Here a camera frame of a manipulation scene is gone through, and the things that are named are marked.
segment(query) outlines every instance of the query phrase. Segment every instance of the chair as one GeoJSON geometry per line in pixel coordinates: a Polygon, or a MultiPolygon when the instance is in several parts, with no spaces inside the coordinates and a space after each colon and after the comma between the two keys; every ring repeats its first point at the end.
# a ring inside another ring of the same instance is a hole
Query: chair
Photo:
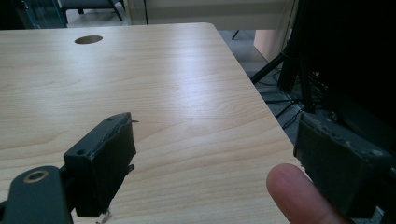
{"type": "Polygon", "coordinates": [[[123,9],[125,10],[123,0],[58,0],[58,2],[66,23],[68,23],[66,16],[66,10],[68,9],[77,9],[78,14],[84,14],[84,9],[88,8],[113,8],[120,21],[122,21],[122,16],[120,15],[115,5],[120,2],[123,9]]]}
{"type": "Polygon", "coordinates": [[[0,30],[67,28],[57,0],[5,0],[0,30]]]}

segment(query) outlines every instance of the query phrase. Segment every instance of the wooden table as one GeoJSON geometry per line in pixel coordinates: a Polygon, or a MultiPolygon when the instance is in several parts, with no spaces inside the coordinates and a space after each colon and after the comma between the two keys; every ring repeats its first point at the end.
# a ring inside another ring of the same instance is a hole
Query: wooden table
{"type": "Polygon", "coordinates": [[[296,162],[292,143],[208,23],[1,31],[0,201],[17,175],[61,167],[127,111],[139,121],[135,170],[108,223],[287,222],[265,178],[296,162]],[[103,39],[75,43],[86,35],[103,39]]]}

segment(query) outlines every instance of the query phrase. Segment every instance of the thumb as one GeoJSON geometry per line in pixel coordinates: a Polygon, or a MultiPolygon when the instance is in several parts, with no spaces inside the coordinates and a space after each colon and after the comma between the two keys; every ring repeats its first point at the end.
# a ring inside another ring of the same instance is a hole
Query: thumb
{"type": "Polygon", "coordinates": [[[268,192],[291,224],[350,224],[338,214],[303,171],[279,164],[267,176],[268,192]]]}

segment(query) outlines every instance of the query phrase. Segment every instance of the floor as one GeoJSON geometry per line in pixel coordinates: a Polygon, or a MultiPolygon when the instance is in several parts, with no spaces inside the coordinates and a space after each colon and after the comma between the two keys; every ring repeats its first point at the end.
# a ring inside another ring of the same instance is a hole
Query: floor
{"type": "MultiPolygon", "coordinates": [[[[120,21],[112,9],[86,9],[84,14],[79,15],[77,10],[67,10],[69,28],[95,27],[95,26],[121,26],[128,25],[126,13],[120,3],[116,4],[119,13],[124,18],[120,21]]],[[[268,61],[253,46],[254,30],[241,30],[235,35],[236,30],[220,30],[222,36],[236,60],[241,64],[248,77],[255,75],[260,69],[268,64],[268,61]]],[[[290,92],[280,91],[276,86],[279,78],[279,71],[274,70],[256,83],[256,88],[265,103],[273,112],[279,124],[283,127],[290,141],[295,144],[298,114],[303,106],[294,103],[292,100],[301,98],[299,83],[290,92]]],[[[380,223],[380,213],[377,211],[372,219],[353,219],[357,224],[377,224],[380,223]]]]}

